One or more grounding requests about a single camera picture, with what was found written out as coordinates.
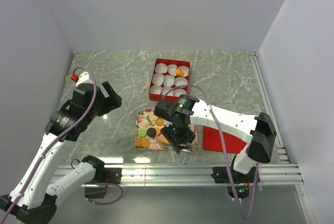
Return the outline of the metal tongs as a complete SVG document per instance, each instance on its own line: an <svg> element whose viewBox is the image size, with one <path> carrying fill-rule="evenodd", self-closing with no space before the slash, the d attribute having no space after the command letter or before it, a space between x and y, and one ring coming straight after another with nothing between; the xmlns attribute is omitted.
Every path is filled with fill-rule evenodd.
<svg viewBox="0 0 334 224"><path fill-rule="evenodd" d="M192 154L198 153L197 146L194 145L193 143L181 144L176 149L170 143L164 143L162 141L158 141L158 144L160 145L162 149L174 150L177 154L180 154L181 151L189 152Z"/></svg>

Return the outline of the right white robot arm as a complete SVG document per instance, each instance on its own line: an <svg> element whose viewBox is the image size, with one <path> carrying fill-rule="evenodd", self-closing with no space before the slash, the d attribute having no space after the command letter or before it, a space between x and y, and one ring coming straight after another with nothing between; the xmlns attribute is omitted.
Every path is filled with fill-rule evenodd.
<svg viewBox="0 0 334 224"><path fill-rule="evenodd" d="M170 122L161 132L177 154L192 145L195 134L188 127L190 124L216 129L221 135L227 133L245 142L231 165L212 174L221 183L254 182L255 166L271 162L277 131L267 113L239 114L181 95L176 102L158 101L154 114Z"/></svg>

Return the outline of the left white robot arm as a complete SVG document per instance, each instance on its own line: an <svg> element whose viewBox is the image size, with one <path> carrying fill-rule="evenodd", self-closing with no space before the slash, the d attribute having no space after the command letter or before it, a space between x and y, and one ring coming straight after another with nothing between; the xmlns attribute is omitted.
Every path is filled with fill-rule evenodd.
<svg viewBox="0 0 334 224"><path fill-rule="evenodd" d="M102 160L91 155L58 181L51 181L62 156L75 146L92 120L121 106L122 98L109 82L102 86L107 97L92 82L79 82L72 99L50 117L26 174L10 194L1 196L1 210L6 215L12 214L23 223L49 223L62 201L83 184L120 187L122 170L108 170Z"/></svg>

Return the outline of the tan round biscuit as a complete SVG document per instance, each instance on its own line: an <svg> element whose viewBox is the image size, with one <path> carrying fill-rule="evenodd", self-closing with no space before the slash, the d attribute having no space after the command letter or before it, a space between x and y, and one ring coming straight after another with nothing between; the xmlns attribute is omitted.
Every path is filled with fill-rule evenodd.
<svg viewBox="0 0 334 224"><path fill-rule="evenodd" d="M160 139L160 141L161 141L162 143L169 144L169 141L168 141L165 137L162 137L162 138Z"/></svg>

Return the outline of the black sandwich cookie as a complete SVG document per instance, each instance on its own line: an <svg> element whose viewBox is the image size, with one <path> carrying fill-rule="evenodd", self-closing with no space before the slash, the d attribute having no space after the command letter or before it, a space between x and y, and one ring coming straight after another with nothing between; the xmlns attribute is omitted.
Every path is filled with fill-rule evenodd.
<svg viewBox="0 0 334 224"><path fill-rule="evenodd" d="M156 131L155 131L155 129L153 127L147 129L147 135L149 137L151 137L151 138L155 137L155 133L156 133Z"/></svg>

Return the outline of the orange fish-shaped cookie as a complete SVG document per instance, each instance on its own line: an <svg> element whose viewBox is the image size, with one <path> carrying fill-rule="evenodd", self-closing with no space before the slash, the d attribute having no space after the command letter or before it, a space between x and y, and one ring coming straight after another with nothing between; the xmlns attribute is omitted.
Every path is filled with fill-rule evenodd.
<svg viewBox="0 0 334 224"><path fill-rule="evenodd" d="M177 69L177 70L175 71L175 73L176 73L176 75L177 75L178 77L183 77L183 76L184 76L184 72L183 72L181 69Z"/></svg>

